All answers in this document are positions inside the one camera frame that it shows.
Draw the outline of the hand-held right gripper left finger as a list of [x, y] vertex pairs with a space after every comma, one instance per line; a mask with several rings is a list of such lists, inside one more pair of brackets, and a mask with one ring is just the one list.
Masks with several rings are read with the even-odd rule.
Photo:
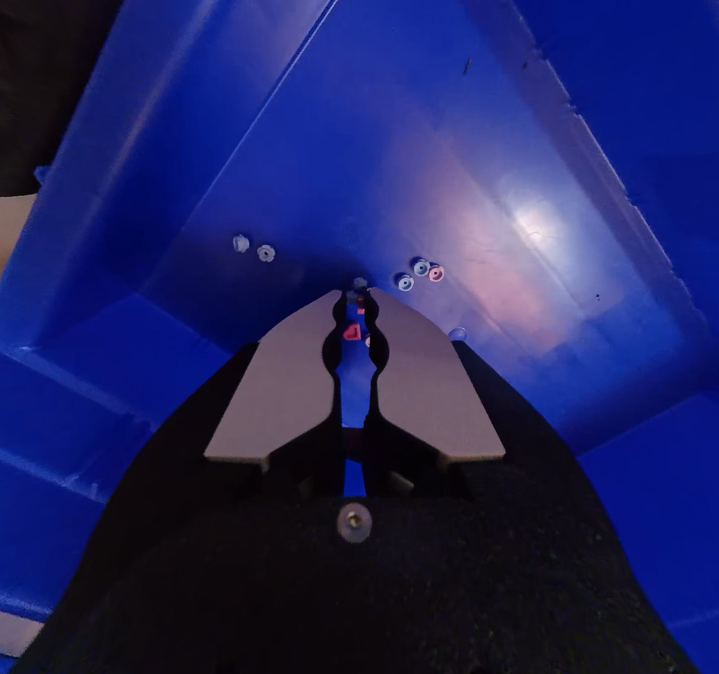
[[337, 367], [346, 296], [332, 290], [283, 319], [258, 343], [204, 451], [217, 463], [338, 495], [345, 448]]

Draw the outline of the blue plastic bin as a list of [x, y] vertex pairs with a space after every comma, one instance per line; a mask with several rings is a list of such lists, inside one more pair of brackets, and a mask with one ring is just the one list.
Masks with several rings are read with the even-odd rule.
[[[718, 672], [718, 0], [125, 0], [40, 170], [2, 673]], [[467, 330], [463, 498], [367, 493], [373, 287]], [[206, 460], [332, 290], [342, 492]]]

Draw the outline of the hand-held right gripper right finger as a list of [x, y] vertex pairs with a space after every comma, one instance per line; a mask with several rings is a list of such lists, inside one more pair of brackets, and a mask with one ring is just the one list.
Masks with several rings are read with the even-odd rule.
[[365, 303], [375, 366], [362, 429], [367, 493], [465, 497], [461, 467], [501, 461], [506, 449], [452, 341], [382, 289]]

